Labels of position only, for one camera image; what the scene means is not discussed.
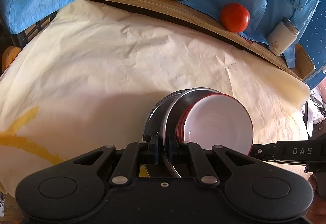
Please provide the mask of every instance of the black plastic crate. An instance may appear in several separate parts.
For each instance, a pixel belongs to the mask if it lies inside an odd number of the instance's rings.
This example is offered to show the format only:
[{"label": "black plastic crate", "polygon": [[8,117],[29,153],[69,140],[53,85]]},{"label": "black plastic crate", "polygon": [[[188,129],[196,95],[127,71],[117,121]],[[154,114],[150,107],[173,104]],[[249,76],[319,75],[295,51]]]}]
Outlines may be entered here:
[{"label": "black plastic crate", "polygon": [[41,19],[40,21],[36,22],[35,24],[31,25],[30,27],[28,27],[27,29],[25,29],[24,31],[16,34],[16,35],[12,35],[9,34],[8,29],[6,28],[4,21],[1,17],[1,26],[4,30],[4,34],[7,35],[7,37],[10,37],[10,40],[12,42],[12,44],[14,46],[23,48],[24,46],[26,46],[26,44],[31,41],[39,32],[41,32],[41,30],[49,23],[51,22],[54,17],[56,16],[57,11],[51,13],[50,15],[44,17],[43,19]]}]

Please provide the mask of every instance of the red tomato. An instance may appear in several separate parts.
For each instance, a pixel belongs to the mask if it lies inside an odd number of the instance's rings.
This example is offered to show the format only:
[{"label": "red tomato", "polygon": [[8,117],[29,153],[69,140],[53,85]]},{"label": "red tomato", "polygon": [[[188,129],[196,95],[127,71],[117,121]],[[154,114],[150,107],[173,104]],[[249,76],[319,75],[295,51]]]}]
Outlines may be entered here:
[{"label": "red tomato", "polygon": [[250,20],[246,7],[238,3],[228,3],[220,11],[220,22],[226,29],[234,33],[244,31]]}]

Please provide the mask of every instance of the person's hand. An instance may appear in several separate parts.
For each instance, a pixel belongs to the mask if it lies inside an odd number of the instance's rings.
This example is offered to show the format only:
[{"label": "person's hand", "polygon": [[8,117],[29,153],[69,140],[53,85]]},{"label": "person's hand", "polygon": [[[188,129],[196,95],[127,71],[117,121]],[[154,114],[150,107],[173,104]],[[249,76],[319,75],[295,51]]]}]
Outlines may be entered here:
[{"label": "person's hand", "polygon": [[[314,191],[317,188],[317,182],[313,175],[308,179]],[[306,214],[306,218],[313,224],[326,224],[326,200],[314,193],[314,200]]]}]

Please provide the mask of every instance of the white bowl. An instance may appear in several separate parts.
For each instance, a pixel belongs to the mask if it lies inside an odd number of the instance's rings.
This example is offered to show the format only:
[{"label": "white bowl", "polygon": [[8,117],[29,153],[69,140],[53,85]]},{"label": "white bowl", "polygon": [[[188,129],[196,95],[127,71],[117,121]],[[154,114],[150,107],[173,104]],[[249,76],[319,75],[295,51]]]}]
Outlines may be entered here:
[{"label": "white bowl", "polygon": [[196,102],[185,120],[184,140],[202,149],[223,145],[248,155],[254,131],[245,107],[226,94],[211,94]]}]

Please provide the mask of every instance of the white tablecloth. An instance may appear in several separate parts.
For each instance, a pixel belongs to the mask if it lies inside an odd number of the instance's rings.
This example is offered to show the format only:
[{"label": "white tablecloth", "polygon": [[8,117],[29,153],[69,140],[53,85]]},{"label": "white tablecloth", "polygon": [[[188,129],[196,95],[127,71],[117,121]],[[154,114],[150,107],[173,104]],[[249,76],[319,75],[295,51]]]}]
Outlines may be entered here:
[{"label": "white tablecloth", "polygon": [[125,148],[162,97],[198,86],[245,106],[254,143],[307,139],[310,91],[296,78],[191,29],[76,0],[0,79],[0,191],[14,196],[28,174],[100,146]]}]

